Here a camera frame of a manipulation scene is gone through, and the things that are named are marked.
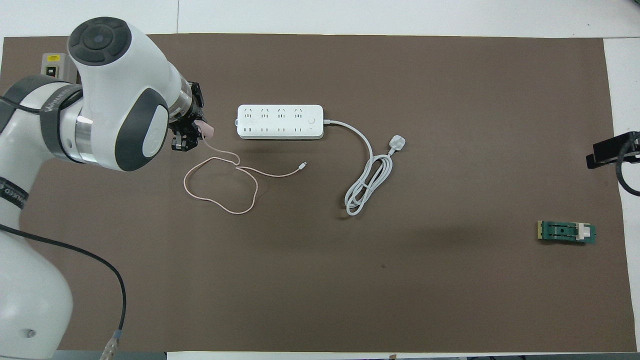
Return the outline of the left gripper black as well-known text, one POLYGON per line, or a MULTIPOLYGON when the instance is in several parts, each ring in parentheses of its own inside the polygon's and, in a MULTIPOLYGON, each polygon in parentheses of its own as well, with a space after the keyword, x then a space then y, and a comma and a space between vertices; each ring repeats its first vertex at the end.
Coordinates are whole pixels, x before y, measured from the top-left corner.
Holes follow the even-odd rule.
POLYGON ((183 81, 178 97, 170 106, 170 130, 175 132, 171 150, 186 152, 198 146, 200 130, 195 121, 202 119, 203 107, 200 84, 183 81))

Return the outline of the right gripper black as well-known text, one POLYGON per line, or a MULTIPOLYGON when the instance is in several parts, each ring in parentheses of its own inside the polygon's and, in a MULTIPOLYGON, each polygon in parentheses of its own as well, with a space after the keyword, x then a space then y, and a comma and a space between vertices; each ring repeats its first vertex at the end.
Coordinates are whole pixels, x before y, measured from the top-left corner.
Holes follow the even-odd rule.
POLYGON ((592 153, 586 155, 586 167, 596 169, 614 163, 620 150, 624 150, 622 162, 640 162, 640 132, 628 131, 624 135, 610 137, 592 144, 592 153))

